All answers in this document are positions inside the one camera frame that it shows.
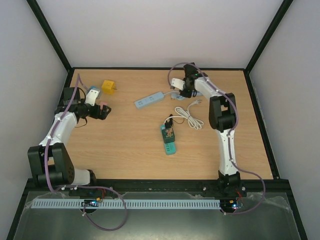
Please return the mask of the light blue power strip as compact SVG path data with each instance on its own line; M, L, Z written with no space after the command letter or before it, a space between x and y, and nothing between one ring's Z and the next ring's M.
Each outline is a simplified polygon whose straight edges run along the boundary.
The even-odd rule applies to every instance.
M165 95L162 92L156 92L152 95L146 96L134 102L134 105L137 109L142 109L157 102L162 101L165 98Z

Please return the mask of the blue plug adapter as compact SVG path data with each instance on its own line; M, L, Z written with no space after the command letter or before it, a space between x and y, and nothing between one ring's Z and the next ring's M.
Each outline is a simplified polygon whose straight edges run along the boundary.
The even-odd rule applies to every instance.
M102 95L102 90L96 86L91 86L87 94L89 95L90 99L95 98L96 100L99 100Z

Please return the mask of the black power adapter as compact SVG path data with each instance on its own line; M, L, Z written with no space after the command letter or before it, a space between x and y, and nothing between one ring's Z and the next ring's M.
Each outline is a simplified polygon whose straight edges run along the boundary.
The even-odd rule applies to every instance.
M173 115L172 114L170 114L168 119L165 120L164 126L166 129L171 128L173 126Z

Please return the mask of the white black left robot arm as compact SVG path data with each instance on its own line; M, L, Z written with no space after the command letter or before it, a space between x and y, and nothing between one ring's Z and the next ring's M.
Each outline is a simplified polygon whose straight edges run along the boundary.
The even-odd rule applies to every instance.
M100 90L66 87L54 112L54 121L46 137L27 151L33 182L36 187L87 186L97 182L90 169L76 168L68 154L66 145L79 120L88 118L105 120L111 112L106 104L96 100Z

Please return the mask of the dark green plug adapter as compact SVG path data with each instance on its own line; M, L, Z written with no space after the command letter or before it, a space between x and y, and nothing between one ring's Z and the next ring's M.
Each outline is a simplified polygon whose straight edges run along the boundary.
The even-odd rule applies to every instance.
M176 139L175 133L172 127L164 128L161 130L164 144L173 143Z

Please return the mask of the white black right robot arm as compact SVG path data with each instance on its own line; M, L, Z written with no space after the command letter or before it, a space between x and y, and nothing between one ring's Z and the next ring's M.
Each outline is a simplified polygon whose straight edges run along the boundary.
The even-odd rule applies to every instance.
M197 91L208 99L209 124L216 131L219 142L217 189L222 195L229 196L241 182L239 170L235 167L235 128L239 122L235 96L214 85L195 63L186 63L183 69L185 77L182 92Z

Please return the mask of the pink charger plug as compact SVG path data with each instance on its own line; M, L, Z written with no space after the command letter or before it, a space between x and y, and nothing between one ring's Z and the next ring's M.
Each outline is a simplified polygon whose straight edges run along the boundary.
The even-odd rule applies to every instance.
M104 101L100 101L99 105L101 108L103 108L104 106L107 106L108 104Z

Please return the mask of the yellow cube socket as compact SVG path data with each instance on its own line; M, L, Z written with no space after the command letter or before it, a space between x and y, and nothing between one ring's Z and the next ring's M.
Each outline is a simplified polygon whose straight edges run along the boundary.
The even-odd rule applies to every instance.
M112 80L104 80L101 85L101 89L104 94L113 95L117 90L116 82Z

